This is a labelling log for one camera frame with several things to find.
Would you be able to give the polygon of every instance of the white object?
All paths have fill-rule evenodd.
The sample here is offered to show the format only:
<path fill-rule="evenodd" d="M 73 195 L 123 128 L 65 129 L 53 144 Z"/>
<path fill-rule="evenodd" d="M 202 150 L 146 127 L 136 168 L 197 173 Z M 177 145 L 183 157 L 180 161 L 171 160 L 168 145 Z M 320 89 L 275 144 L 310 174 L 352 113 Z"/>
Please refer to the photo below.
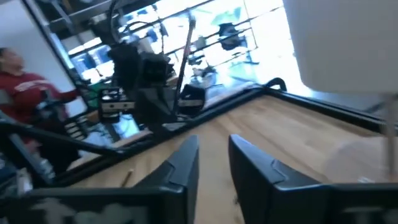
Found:
<path fill-rule="evenodd" d="M 150 44 L 149 37 L 142 38 L 138 40 L 138 42 L 139 42 L 139 50 L 141 50 L 141 52 L 154 53 L 154 50 L 152 49 L 152 46 Z"/>
<path fill-rule="evenodd" d="M 24 195 L 33 190 L 32 179 L 26 168 L 17 171 L 17 190 L 18 195 Z"/>
<path fill-rule="evenodd" d="M 398 90 L 398 1 L 284 0 L 303 83 L 315 90 Z"/>

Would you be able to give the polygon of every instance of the table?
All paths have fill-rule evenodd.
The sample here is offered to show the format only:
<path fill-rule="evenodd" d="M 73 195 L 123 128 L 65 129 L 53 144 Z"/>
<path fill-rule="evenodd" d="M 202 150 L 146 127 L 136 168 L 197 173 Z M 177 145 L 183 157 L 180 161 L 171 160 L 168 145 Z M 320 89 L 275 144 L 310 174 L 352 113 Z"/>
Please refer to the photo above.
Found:
<path fill-rule="evenodd" d="M 132 187 L 157 168 L 189 135 L 200 142 L 196 223 L 244 223 L 229 172 L 228 136 L 239 134 L 294 169 L 324 181 L 323 166 L 345 141 L 377 136 L 366 129 L 262 96 L 71 187 L 119 187 L 134 169 Z"/>

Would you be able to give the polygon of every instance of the person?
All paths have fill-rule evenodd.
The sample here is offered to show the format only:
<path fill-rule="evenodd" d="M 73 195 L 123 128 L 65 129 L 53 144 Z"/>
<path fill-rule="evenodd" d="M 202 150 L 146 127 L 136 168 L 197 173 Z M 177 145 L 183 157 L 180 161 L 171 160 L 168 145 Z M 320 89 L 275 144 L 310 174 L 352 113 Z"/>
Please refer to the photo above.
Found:
<path fill-rule="evenodd" d="M 0 90 L 7 93 L 11 103 L 1 104 L 0 110 L 9 117 L 25 124 L 53 133 L 67 135 L 60 123 L 33 123 L 33 115 L 37 105 L 42 102 L 42 91 L 47 90 L 55 100 L 69 103 L 78 96 L 76 90 L 60 92 L 47 79 L 35 73 L 24 71 L 24 59 L 10 48 L 0 48 Z M 65 105 L 61 116 L 68 117 Z M 41 157 L 47 159 L 56 174 L 65 172 L 68 166 L 80 156 L 78 150 L 62 150 L 62 146 L 54 146 L 50 142 L 38 143 L 34 139 L 21 136 L 27 148 L 32 152 L 38 149 Z"/>

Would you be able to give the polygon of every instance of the red sweatshirt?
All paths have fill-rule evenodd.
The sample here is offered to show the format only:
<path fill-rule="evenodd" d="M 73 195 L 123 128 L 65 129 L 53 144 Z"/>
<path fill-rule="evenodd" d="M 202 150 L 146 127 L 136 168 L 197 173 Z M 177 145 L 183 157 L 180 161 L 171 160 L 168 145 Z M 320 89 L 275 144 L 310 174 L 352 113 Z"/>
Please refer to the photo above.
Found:
<path fill-rule="evenodd" d="M 48 80 L 34 73 L 21 76 L 0 72 L 0 90 L 5 90 L 13 104 L 0 105 L 0 110 L 19 122 L 29 124 L 35 107 L 43 100 L 41 90 L 50 90 L 55 99 L 65 103 L 76 99 L 76 90 L 60 93 Z"/>

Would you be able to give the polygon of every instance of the white wall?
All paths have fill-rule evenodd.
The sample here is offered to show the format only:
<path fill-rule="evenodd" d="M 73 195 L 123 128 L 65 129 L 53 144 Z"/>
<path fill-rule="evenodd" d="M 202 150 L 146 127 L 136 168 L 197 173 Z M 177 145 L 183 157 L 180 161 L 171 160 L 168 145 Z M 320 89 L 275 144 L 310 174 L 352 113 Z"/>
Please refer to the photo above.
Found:
<path fill-rule="evenodd" d="M 0 15 L 5 10 L 12 9 L 18 17 L 18 24 L 20 26 L 17 31 L 0 32 L 0 46 L 13 48 L 17 53 L 21 54 L 25 59 L 25 70 L 28 72 L 35 72 L 39 75 L 49 79 L 60 91 L 73 90 L 74 86 L 69 77 L 63 70 L 60 62 L 55 58 L 50 47 L 47 45 L 41 33 L 36 28 L 35 24 L 30 20 L 28 14 L 24 12 L 22 4 L 18 0 L 13 0 L 0 5 Z M 13 29 L 14 26 L 8 24 L 0 26 L 0 30 Z M 83 100 L 75 100 L 67 104 L 70 114 L 76 115 L 86 110 Z"/>

